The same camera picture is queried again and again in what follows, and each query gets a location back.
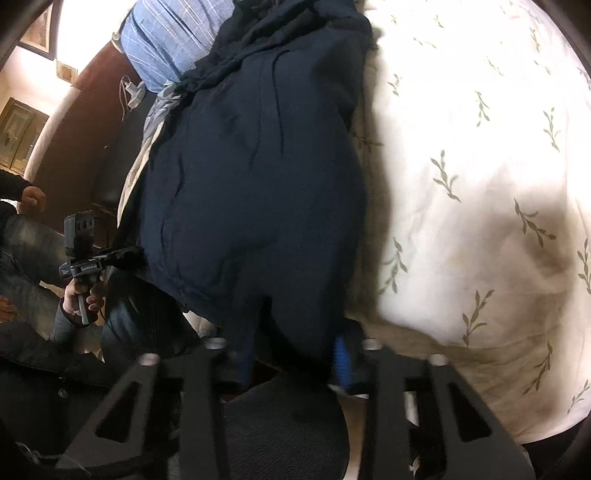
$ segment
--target wall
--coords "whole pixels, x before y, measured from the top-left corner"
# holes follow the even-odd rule
[[[57,58],[81,72],[111,39],[135,0],[65,0]]]
[[[130,0],[64,0],[57,37],[57,58],[81,72],[111,39]],[[65,97],[70,84],[56,76],[56,62],[16,47],[0,73],[0,107],[14,97],[51,115]],[[2,78],[8,92],[2,93]]]
[[[9,98],[8,78],[4,72],[0,72],[0,113],[4,110],[4,106]]]
[[[51,115],[66,95],[70,84],[56,76],[56,63],[32,51],[15,48],[2,71],[9,96]]]

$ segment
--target dark jacket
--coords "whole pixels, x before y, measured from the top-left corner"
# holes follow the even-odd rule
[[[371,28],[353,0],[274,3],[237,2],[181,80],[119,238],[245,363],[263,323],[325,371],[363,227],[348,130]]]
[[[61,309],[50,341],[28,323],[0,323],[0,419],[45,455],[65,451],[117,379],[92,353],[70,350],[74,330]]]
[[[21,201],[22,191],[30,185],[24,178],[5,170],[0,170],[0,198]],[[16,215],[17,210],[8,202],[0,202],[0,232],[6,220]]]

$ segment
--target pillow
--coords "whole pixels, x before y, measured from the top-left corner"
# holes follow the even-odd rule
[[[158,93],[208,54],[233,10],[232,0],[139,0],[116,37],[148,90]]]

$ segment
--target wooden furniture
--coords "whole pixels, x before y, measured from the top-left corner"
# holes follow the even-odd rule
[[[35,143],[49,117],[11,98],[0,115],[0,168],[25,173]]]

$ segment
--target bed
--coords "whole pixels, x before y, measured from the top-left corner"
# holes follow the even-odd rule
[[[358,8],[375,42],[348,314],[447,355],[516,441],[563,432],[591,408],[589,75],[531,0]]]

